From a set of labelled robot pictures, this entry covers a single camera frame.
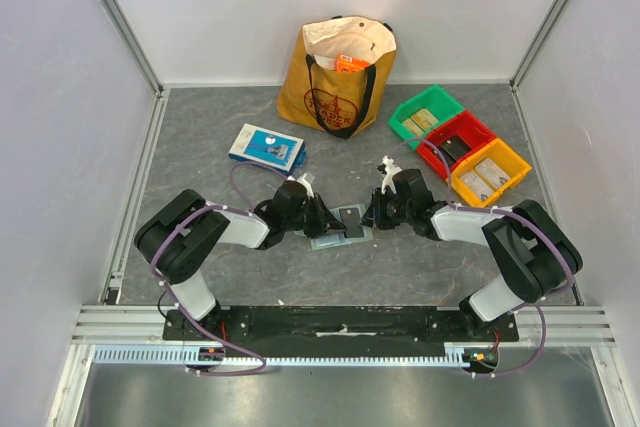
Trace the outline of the green card holder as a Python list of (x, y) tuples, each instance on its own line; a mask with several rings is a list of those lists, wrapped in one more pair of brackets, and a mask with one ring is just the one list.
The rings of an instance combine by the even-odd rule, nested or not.
[[(350, 205), (346, 205), (346, 206), (353, 206), (353, 205), (359, 205), (360, 206), (361, 217), (362, 217), (362, 215), (364, 214), (365, 206), (363, 204), (350, 204)], [(340, 206), (340, 207), (335, 207), (335, 208), (331, 208), (330, 209), (331, 213), (338, 220), (340, 220), (340, 217), (339, 217), (339, 214), (338, 214), (338, 209), (341, 208), (341, 207), (345, 207), (345, 206)], [(356, 243), (371, 241), (373, 239), (373, 231), (372, 231), (372, 229), (368, 228), (368, 227), (364, 227), (364, 226), (362, 226), (362, 227), (364, 228), (364, 233), (365, 233), (365, 236), (363, 238), (347, 239), (344, 236), (344, 233), (336, 234), (336, 235), (324, 235), (324, 236), (321, 236), (321, 237), (316, 238), (316, 239), (310, 239), (311, 249), (316, 251), (316, 250), (323, 250), (323, 249), (328, 249), (328, 248), (347, 246), (347, 245), (353, 245), (353, 244), (356, 244)]]

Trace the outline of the black credit card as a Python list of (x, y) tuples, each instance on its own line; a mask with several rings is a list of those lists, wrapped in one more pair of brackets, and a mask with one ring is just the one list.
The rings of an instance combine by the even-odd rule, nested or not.
[(344, 236), (347, 239), (359, 239), (365, 236), (359, 205), (341, 207), (338, 209), (338, 214), (345, 227)]

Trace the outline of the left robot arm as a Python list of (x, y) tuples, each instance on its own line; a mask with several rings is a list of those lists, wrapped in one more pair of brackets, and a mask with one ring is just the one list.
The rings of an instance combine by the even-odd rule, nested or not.
[(206, 340), (222, 320), (220, 303), (202, 273), (216, 245), (267, 250), (288, 232), (317, 239), (346, 230), (319, 194), (289, 179), (252, 211), (214, 204), (186, 189), (139, 228), (134, 245), (183, 311), (187, 330)]

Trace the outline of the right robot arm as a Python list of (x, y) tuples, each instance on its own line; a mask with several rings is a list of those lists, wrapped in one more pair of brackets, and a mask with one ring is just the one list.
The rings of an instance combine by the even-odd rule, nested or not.
[(387, 158), (378, 171), (382, 183), (372, 192), (364, 226), (392, 230), (407, 224), (418, 236), (485, 246), (493, 255), (499, 275), (459, 305), (458, 328), (469, 340), (483, 339), (500, 316), (570, 289), (583, 267), (577, 248), (536, 201), (508, 208), (436, 201), (419, 170)]

